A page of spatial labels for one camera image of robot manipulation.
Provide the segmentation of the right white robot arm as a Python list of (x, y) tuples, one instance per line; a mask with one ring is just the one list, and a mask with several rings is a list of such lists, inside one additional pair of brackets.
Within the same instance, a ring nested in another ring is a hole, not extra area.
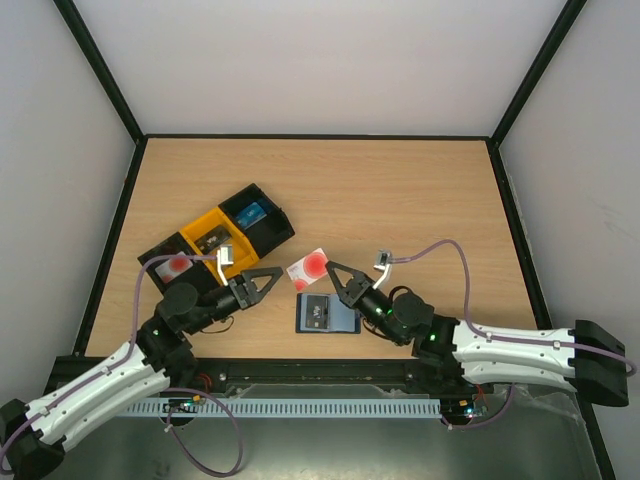
[(576, 392), (600, 406), (629, 404), (635, 369), (623, 343), (595, 322), (547, 330), (481, 325), (438, 314), (407, 287), (386, 295), (377, 281), (346, 265), (329, 261), (326, 270), (339, 300), (388, 341), (410, 346), (447, 391), (467, 383), (516, 383)]

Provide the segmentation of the yellow bin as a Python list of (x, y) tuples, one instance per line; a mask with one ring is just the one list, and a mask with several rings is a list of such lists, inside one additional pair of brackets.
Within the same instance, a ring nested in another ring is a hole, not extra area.
[(259, 262), (249, 238), (220, 207), (181, 228), (179, 233), (196, 255), (214, 255), (220, 247), (230, 245), (233, 264), (222, 266), (227, 279)]

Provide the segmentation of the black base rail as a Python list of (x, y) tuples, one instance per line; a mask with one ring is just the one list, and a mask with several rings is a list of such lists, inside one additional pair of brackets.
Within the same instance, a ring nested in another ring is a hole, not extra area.
[(171, 381), (177, 387), (202, 386), (226, 393), (234, 387), (260, 385), (374, 385), (406, 393), (448, 394), (451, 379), (417, 360), (289, 360), (205, 358)]

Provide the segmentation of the black bin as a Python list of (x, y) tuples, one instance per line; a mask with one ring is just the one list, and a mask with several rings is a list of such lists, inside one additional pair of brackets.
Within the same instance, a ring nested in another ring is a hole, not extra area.
[(196, 288), (200, 294), (205, 294), (219, 287), (214, 274), (209, 270), (209, 264), (201, 260), (181, 259), (181, 256), (202, 255), (179, 232), (169, 236), (144, 254), (138, 257), (141, 265), (148, 260), (161, 257), (148, 267), (147, 273), (161, 293), (178, 283), (187, 283)]
[[(244, 230), (237, 224), (235, 215), (253, 201), (264, 201), (272, 210), (263, 220)], [(283, 209), (255, 183), (227, 198), (219, 207), (246, 234), (260, 259), (295, 235), (295, 230)]]

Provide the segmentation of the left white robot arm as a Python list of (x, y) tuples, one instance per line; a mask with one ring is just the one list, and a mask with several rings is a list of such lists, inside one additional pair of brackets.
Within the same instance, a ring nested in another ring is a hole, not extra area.
[(206, 293), (170, 286), (151, 318), (102, 362), (30, 402), (1, 408), (1, 472), (42, 479), (97, 427), (154, 394), (190, 394), (198, 362), (188, 336), (258, 305), (281, 278), (279, 267), (244, 270)]

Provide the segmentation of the black bin right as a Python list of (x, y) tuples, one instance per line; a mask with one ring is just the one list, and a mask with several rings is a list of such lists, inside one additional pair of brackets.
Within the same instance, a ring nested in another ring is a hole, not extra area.
[[(253, 201), (264, 201), (272, 210), (263, 220), (244, 230), (237, 224), (235, 215)], [(260, 259), (295, 235), (295, 230), (283, 209), (255, 183), (227, 198), (219, 207), (246, 234)]]

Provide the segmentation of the black enclosure frame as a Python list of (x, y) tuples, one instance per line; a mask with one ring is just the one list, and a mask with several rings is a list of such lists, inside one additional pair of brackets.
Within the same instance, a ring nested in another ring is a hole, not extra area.
[(87, 306), (80, 323), (78, 333), (72, 349), (72, 354), (64, 358), (71, 367), (79, 367), (88, 359), (84, 356), (88, 345), (89, 336), (94, 325), (98, 301), (101, 299), (106, 284), (106, 275), (112, 265), (116, 243), (119, 239), (125, 215), (129, 208), (138, 172), (143, 162), (143, 154), (148, 141), (160, 138), (168, 139), (243, 139), (243, 140), (326, 140), (326, 141), (482, 141), (486, 144), (488, 155), (494, 170), (495, 181), (500, 193), (503, 209), (510, 228), (515, 252), (519, 266), (524, 277), (524, 283), (529, 295), (529, 301), (533, 308), (534, 318), (539, 327), (549, 326), (551, 319), (542, 293), (537, 272), (530, 252), (530, 244), (521, 220), (521, 214), (517, 211), (517, 204), (512, 186), (507, 178), (506, 169), (499, 148), (506, 139), (509, 131), (525, 108), (531, 94), (537, 87), (545, 70), (552, 62), (556, 52), (562, 45), (571, 27), (586, 3), (584, 1), (567, 1), (563, 5), (557, 19), (554, 21), (549, 33), (546, 35), (542, 46), (537, 52), (533, 62), (518, 86), (514, 97), (510, 101), (505, 113), (500, 119), (495, 131), (489, 136), (482, 135), (409, 135), (409, 134), (343, 134), (343, 133), (167, 133), (146, 134), (140, 128), (124, 95), (119, 88), (108, 64), (104, 60), (89, 28), (87, 27), (76, 4), (72, 1), (56, 1), (56, 9), (68, 31), (74, 37), (75, 42), (82, 51), (86, 61), (92, 69), (92, 73), (100, 82), (109, 101), (120, 117), (121, 122), (131, 136), (135, 150), (131, 158), (123, 188), (111, 222), (106, 244), (100, 258), (96, 277), (88, 297)]

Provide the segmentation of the navy blue card holder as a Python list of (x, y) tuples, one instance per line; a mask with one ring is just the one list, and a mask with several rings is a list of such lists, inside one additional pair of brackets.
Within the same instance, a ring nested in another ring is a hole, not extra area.
[[(327, 295), (329, 297), (329, 327), (327, 330), (306, 329), (302, 325), (305, 295)], [(355, 310), (345, 306), (337, 294), (299, 293), (296, 299), (295, 329), (300, 334), (359, 334), (361, 331), (359, 315)]]

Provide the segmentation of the white red dot card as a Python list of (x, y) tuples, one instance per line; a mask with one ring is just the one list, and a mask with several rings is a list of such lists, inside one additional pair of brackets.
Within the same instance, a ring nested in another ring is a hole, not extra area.
[(317, 248), (291, 264), (286, 273), (297, 292), (301, 292), (327, 275), (328, 257), (322, 248)]

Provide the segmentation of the blue card in bin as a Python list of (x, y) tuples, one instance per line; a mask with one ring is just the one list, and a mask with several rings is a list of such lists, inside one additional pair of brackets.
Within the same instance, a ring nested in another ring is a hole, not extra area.
[(263, 220), (272, 208), (264, 201), (253, 201), (235, 215), (237, 224), (244, 230)]

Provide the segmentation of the black bin left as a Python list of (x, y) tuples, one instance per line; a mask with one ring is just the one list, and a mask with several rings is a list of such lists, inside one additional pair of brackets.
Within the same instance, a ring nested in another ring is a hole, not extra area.
[(187, 283), (196, 288), (200, 294), (205, 294), (219, 287), (214, 274), (209, 270), (209, 264), (201, 260), (181, 259), (181, 256), (202, 255), (179, 232), (169, 236), (144, 254), (138, 257), (141, 265), (148, 260), (161, 257), (148, 267), (147, 273), (161, 293), (178, 283)]

